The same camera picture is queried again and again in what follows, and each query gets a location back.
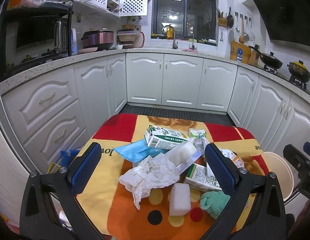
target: floor mat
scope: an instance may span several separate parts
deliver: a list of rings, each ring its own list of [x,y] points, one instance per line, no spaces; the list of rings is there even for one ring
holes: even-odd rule
[[[122,109],[122,111],[120,111],[120,113],[142,114],[155,117],[177,118],[196,122],[207,122],[207,123],[235,126],[235,124],[228,116],[228,114],[226,115],[207,114],[207,113],[169,110],[169,109],[144,107],[144,106],[130,106],[128,104],[124,106],[124,108]]]

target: polka dot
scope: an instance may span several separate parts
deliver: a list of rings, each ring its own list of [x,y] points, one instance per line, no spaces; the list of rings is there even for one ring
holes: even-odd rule
[[[153,188],[150,191],[150,195],[148,197],[148,200],[150,201],[151,204],[153,205],[158,205],[159,203],[162,202],[164,198],[164,194],[161,188]]]
[[[203,211],[198,208],[198,207],[195,207],[191,210],[191,220],[193,220],[194,222],[198,223],[202,220],[203,218]]]
[[[197,189],[191,188],[191,202],[197,202],[200,199],[200,192]]]
[[[184,223],[184,216],[168,216],[168,222],[173,226],[173,227],[180,227]]]
[[[147,220],[151,225],[159,225],[162,222],[163,216],[159,210],[151,211],[148,216]]]

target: range hood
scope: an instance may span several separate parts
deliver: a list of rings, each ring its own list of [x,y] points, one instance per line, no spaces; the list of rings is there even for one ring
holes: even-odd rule
[[[310,52],[310,0],[254,0],[274,44]]]

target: green cloth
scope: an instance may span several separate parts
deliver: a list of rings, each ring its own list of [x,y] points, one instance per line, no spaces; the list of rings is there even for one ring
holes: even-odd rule
[[[199,207],[205,210],[212,218],[217,219],[230,198],[222,191],[206,192],[200,198]]]

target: speckled countertop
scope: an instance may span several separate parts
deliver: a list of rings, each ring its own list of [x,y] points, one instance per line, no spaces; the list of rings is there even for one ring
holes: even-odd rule
[[[203,57],[223,62],[228,62],[234,65],[238,65],[241,67],[244,67],[246,69],[252,70],[262,76],[265,76],[280,85],[286,87],[287,89],[291,90],[295,94],[299,95],[301,98],[303,98],[305,101],[307,101],[310,104],[310,94],[306,93],[305,91],[301,90],[300,88],[296,87],[295,85],[288,82],[286,79],[275,76],[271,73],[268,73],[261,68],[253,67],[241,62],[230,60],[229,58],[221,58],[217,56],[212,56],[204,53],[194,53],[194,52],[187,52],[187,51],[181,51],[181,50],[174,50],[174,49],[153,49],[153,48],[142,48],[142,49],[120,49],[120,50],[108,50],[108,51],[100,51],[100,52],[93,52],[93,53],[87,53],[82,55],[76,55],[72,57],[66,57],[58,60],[51,61],[49,63],[45,63],[36,67],[33,67],[31,69],[25,70],[13,77],[10,77],[6,79],[5,81],[0,83],[0,94],[4,95],[5,93],[9,92],[13,88],[21,85],[24,82],[27,82],[28,80],[37,77],[41,74],[44,74],[46,72],[49,72],[51,70],[67,66],[76,62],[102,57],[102,56],[109,56],[114,54],[120,54],[120,53],[127,53],[127,52],[150,52],[150,53],[167,53],[167,54],[179,54],[179,55],[186,55],[186,56],[195,56],[195,57]]]

